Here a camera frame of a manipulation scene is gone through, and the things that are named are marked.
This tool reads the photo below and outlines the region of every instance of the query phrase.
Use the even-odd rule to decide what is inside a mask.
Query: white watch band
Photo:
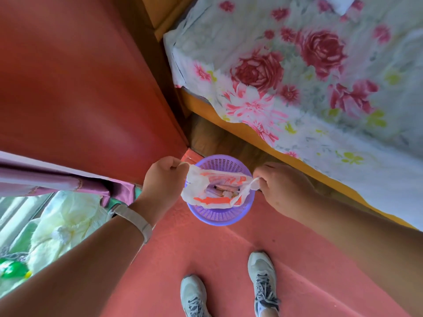
[[[136,228],[140,230],[144,236],[143,245],[145,245],[150,240],[153,229],[140,214],[122,204],[116,204],[112,207],[112,209],[110,209],[110,214],[113,215],[114,213],[125,218],[126,220],[129,220],[135,225]]]

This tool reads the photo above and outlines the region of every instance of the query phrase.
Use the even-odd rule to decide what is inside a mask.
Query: red wall
[[[187,146],[100,0],[0,0],[0,150],[142,183]]]

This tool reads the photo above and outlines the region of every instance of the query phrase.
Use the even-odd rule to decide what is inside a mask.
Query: floral bedsheet
[[[423,0],[198,0],[165,35],[174,83],[423,229]]]

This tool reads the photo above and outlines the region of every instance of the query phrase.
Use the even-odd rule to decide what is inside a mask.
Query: wooden floor
[[[281,162],[279,159],[276,159],[252,144],[194,113],[192,113],[186,120],[183,126],[183,131],[188,138],[190,148],[193,151],[204,157],[216,154],[230,155],[246,165],[251,173],[257,166],[262,165],[266,161]],[[324,183],[321,183],[311,177],[309,177],[309,179],[315,186],[316,190],[321,194],[385,218],[361,203],[356,202],[331,187],[326,186]]]

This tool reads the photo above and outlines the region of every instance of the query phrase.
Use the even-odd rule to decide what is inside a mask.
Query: grey sneaker
[[[254,284],[254,311],[256,317],[265,308],[279,312],[280,300],[276,297],[276,272],[272,261],[264,252],[253,252],[248,259],[248,274]]]
[[[207,293],[196,275],[182,279],[181,303],[187,317],[211,317],[206,307]]]

